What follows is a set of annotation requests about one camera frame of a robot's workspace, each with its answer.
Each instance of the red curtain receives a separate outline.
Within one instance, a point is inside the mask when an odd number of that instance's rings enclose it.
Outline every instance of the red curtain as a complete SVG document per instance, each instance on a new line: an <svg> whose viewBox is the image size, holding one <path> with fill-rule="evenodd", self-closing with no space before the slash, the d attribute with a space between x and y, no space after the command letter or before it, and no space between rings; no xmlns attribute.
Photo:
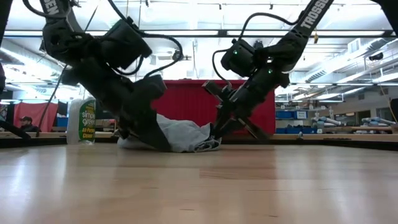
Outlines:
<svg viewBox="0 0 398 224"><path fill-rule="evenodd" d="M21 126L20 118L29 116L32 118L33 125L39 126L40 118L44 112L45 105L47 103L19 103L15 105L14 109L14 125L17 127ZM41 130L42 132L50 132L54 123L54 119L57 115L58 104L51 103L47 112L45 113Z"/></svg>
<svg viewBox="0 0 398 224"><path fill-rule="evenodd" d="M167 91L155 101L153 107L161 115L170 119L186 119L205 125L216 119L218 100L207 93L202 84L206 80L166 80ZM238 88L244 80L231 80L233 88ZM222 80L216 80L219 86L225 86ZM267 95L266 101L259 105L251 117L251 121L266 133L275 133L275 99L274 92Z"/></svg>

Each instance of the crumpled fabric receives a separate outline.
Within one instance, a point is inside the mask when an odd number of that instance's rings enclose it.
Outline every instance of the crumpled fabric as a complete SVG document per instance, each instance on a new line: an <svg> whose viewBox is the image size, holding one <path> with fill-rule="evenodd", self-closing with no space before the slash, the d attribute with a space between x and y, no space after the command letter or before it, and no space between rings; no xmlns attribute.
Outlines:
<svg viewBox="0 0 398 224"><path fill-rule="evenodd" d="M172 120L160 114L157 115L157 122L169 141L172 152L206 152L220 149L221 139L210 136L211 123L199 127L193 121ZM134 136L119 138L118 146L124 149L153 149Z"/></svg>

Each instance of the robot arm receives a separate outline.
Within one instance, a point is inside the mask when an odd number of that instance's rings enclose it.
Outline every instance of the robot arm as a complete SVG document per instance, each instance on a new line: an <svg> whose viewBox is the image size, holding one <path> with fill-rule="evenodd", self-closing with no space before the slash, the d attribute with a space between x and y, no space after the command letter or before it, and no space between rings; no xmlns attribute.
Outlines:
<svg viewBox="0 0 398 224"><path fill-rule="evenodd" d="M156 111L151 108L151 102L166 90L162 77L153 75L133 83L116 73L118 68L127 69L138 58L142 62L152 53L142 39L143 32L127 18L131 24L120 19L104 36L92 37L78 25L71 10L77 6L74 1L40 3L46 17L42 47L50 56L72 67L64 69L62 82L83 85L119 120L122 137L135 136L157 149L169 151L170 144L157 123Z"/></svg>
<svg viewBox="0 0 398 224"><path fill-rule="evenodd" d="M389 0L375 1L392 4ZM213 81L207 81L203 85L220 101L213 130L215 138L241 128L246 128L255 138L268 138L260 128L250 122L249 117L255 107L265 101L270 91L274 91L279 85L284 88L289 85L287 72L291 71L301 58L312 32L332 3L333 0L311 0L301 13L297 24L276 45L255 50L241 39L241 36L238 40L233 40L233 46L226 51L221 64L224 69L232 70L248 79L237 90L232 89L230 85L221 89ZM391 24L394 30L398 29L398 24Z"/></svg>

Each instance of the green label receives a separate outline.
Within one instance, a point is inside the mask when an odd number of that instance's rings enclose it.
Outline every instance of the green label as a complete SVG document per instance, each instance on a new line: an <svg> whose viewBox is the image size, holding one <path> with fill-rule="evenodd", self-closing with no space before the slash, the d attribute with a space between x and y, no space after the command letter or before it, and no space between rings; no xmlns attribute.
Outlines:
<svg viewBox="0 0 398 224"><path fill-rule="evenodd" d="M79 138L81 141L95 140L95 100L89 100L80 107Z"/></svg>

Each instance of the wooden table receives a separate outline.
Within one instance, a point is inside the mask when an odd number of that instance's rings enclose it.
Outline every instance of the wooden table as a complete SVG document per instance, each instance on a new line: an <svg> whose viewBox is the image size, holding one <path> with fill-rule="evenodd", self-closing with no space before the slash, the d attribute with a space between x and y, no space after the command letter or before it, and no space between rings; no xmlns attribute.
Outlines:
<svg viewBox="0 0 398 224"><path fill-rule="evenodd" d="M0 220L16 223L398 223L398 153L114 144L0 151Z"/></svg>
<svg viewBox="0 0 398 224"><path fill-rule="evenodd" d="M36 133L28 133L35 138ZM64 138L66 133L41 133L40 138ZM110 138L111 132L96 132L96 138ZM297 134L274 134L272 140L295 140ZM1 138L17 138L10 132L0 132ZM324 140L324 139L350 139L353 141L380 141L380 142L398 142L398 134L304 134L306 140ZM252 139L250 135L226 136L223 139Z"/></svg>

